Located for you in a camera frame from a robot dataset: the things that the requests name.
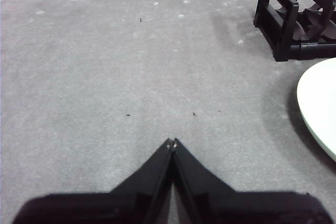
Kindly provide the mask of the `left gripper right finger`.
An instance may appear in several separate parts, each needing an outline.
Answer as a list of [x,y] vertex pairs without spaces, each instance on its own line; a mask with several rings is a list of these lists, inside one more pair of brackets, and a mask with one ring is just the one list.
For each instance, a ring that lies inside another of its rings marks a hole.
[[331,223],[322,203],[292,191],[235,191],[172,141],[174,185],[190,223]]

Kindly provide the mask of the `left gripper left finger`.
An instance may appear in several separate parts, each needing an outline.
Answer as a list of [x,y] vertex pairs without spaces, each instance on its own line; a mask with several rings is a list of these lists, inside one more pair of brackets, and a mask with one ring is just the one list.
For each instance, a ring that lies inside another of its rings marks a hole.
[[50,194],[27,201],[14,223],[167,223],[174,141],[167,139],[107,193]]

